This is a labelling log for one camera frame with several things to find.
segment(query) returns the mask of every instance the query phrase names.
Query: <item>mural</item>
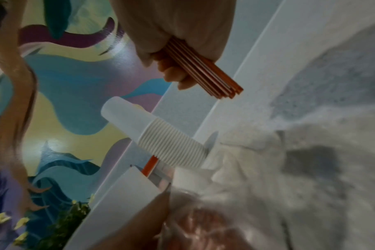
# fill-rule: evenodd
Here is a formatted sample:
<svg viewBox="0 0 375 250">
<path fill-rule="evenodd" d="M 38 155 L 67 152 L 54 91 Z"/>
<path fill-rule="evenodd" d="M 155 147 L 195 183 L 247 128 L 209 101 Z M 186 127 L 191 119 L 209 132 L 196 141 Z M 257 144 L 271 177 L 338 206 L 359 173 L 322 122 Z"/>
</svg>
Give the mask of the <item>mural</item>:
<svg viewBox="0 0 375 250">
<path fill-rule="evenodd" d="M 130 140 L 101 117 L 109 98 L 151 112 L 168 87 L 108 1 L 0 0 L 0 250 L 32 248 L 121 157 Z"/>
</svg>

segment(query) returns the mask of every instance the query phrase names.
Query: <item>stack of paper cups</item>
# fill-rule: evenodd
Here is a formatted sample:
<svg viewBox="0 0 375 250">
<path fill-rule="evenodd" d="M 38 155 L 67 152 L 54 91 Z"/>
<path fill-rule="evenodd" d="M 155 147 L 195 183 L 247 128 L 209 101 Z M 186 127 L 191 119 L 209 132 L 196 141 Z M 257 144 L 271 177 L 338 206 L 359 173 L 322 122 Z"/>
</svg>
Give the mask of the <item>stack of paper cups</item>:
<svg viewBox="0 0 375 250">
<path fill-rule="evenodd" d="M 120 97 L 108 100 L 101 115 L 170 166 L 200 167 L 208 155 L 202 144 Z"/>
</svg>

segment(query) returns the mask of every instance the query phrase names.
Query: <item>bundle of straws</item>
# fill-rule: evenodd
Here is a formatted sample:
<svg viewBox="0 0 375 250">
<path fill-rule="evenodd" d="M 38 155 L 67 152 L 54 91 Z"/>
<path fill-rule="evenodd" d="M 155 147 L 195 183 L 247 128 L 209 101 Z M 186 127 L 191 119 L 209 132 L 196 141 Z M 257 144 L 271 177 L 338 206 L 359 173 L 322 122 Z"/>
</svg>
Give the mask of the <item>bundle of straws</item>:
<svg viewBox="0 0 375 250">
<path fill-rule="evenodd" d="M 223 97 L 233 99 L 236 94 L 240 94 L 244 90 L 212 61 L 199 55 L 183 40 L 172 37 L 164 51 L 208 94 L 217 99 Z"/>
</svg>

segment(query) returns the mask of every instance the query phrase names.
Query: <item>hand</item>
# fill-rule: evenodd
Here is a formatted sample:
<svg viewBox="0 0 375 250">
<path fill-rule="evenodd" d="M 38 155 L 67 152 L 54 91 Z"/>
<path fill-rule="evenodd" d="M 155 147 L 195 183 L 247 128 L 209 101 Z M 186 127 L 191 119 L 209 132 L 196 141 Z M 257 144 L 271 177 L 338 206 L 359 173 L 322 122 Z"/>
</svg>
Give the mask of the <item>hand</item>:
<svg viewBox="0 0 375 250">
<path fill-rule="evenodd" d="M 169 213 L 169 193 L 162 193 L 122 229 L 91 250 L 155 250 L 163 222 Z"/>
<path fill-rule="evenodd" d="M 164 80 L 179 82 L 179 89 L 188 89 L 196 82 L 161 49 L 175 36 L 202 56 L 218 60 L 229 37 L 235 8 L 235 0 L 110 1 L 143 64 L 157 61 Z"/>
</svg>

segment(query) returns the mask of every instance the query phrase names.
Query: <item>green plant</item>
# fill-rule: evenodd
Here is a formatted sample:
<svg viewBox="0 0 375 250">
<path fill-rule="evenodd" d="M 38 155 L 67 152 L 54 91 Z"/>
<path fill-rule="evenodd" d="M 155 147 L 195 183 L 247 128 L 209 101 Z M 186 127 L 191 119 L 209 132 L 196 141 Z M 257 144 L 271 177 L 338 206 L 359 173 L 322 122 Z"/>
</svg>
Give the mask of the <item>green plant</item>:
<svg viewBox="0 0 375 250">
<path fill-rule="evenodd" d="M 69 211 L 60 213 L 57 222 L 50 227 L 52 234 L 40 240 L 33 250 L 62 250 L 89 212 L 87 203 L 74 203 Z"/>
</svg>

